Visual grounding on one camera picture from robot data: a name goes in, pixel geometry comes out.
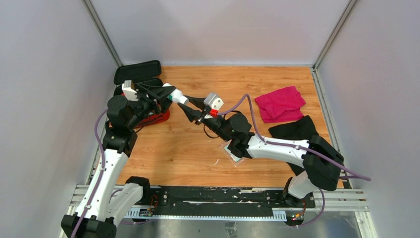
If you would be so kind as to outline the white pill bottle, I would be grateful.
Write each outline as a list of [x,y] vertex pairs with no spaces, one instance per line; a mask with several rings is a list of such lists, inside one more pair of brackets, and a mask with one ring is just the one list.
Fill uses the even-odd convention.
[[174,90],[168,96],[166,96],[166,98],[169,99],[171,102],[188,105],[189,99],[182,93],[182,91],[180,91],[175,86],[169,83],[165,83],[163,87],[174,87]]

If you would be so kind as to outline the red black medicine case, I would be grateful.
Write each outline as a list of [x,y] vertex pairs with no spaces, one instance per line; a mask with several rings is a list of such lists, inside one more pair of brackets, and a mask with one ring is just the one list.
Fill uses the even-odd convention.
[[[161,73],[162,69],[159,60],[120,66],[117,68],[114,75],[113,82],[116,85],[116,88],[113,94],[125,95],[122,90],[122,85],[126,80],[132,81],[137,92],[143,88],[148,90],[160,88],[163,86],[163,82],[159,78]],[[150,112],[144,114],[142,113],[144,105],[140,101],[129,102],[129,105],[135,113],[130,121],[130,125],[133,126],[136,132],[139,132],[146,126],[168,120],[170,116],[169,107],[171,104],[172,102],[168,98],[160,101],[156,100],[156,106]]]

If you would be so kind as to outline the teal bandage plastic bag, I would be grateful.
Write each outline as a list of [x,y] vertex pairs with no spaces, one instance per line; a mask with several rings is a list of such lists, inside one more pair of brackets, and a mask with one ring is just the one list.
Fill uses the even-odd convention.
[[223,142],[221,143],[218,147],[220,148],[220,150],[222,151],[222,153],[225,155],[225,157],[227,159],[229,159],[229,161],[235,166],[238,167],[241,163],[243,163],[243,161],[245,160],[245,158],[239,158],[237,156],[235,156],[229,149],[228,149],[228,145],[230,144],[230,141],[227,142]]

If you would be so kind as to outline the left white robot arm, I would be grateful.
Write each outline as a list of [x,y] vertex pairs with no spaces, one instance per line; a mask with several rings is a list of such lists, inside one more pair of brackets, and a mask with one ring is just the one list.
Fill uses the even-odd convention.
[[95,137],[100,161],[86,194],[72,215],[64,215],[61,228],[69,238],[113,238],[117,227],[135,203],[148,204],[150,181],[130,177],[116,197],[113,191],[137,140],[135,127],[151,112],[165,112],[172,103],[175,86],[151,86],[127,80],[122,94],[108,100],[105,135]]

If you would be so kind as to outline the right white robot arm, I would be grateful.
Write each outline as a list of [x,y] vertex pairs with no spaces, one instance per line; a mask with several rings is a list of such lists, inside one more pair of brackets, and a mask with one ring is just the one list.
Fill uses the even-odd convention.
[[241,112],[229,118],[217,111],[219,98],[189,98],[196,109],[179,102],[190,122],[203,124],[219,138],[228,142],[227,152],[238,159],[269,158],[293,164],[303,171],[288,179],[283,200],[295,207],[303,198],[318,189],[335,191],[344,159],[325,139],[314,135],[309,140],[268,138],[251,131],[251,124]]

